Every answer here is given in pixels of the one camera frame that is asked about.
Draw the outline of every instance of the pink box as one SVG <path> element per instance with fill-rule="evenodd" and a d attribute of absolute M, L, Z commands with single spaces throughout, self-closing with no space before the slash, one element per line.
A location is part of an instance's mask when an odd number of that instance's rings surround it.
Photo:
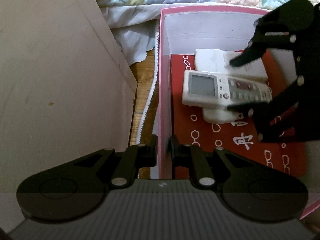
<path fill-rule="evenodd" d="M 170 58 L 172 54 L 193 55 L 196 49 L 238 51 L 247 47 L 254 34 L 253 23 L 268 10 L 233 5 L 199 5 L 162 9 L 159 38 L 159 179 L 172 177 L 169 138 L 171 124 Z M 272 50 L 287 83 L 296 79 L 291 51 Z M 320 196 L 303 216 L 320 206 Z"/>

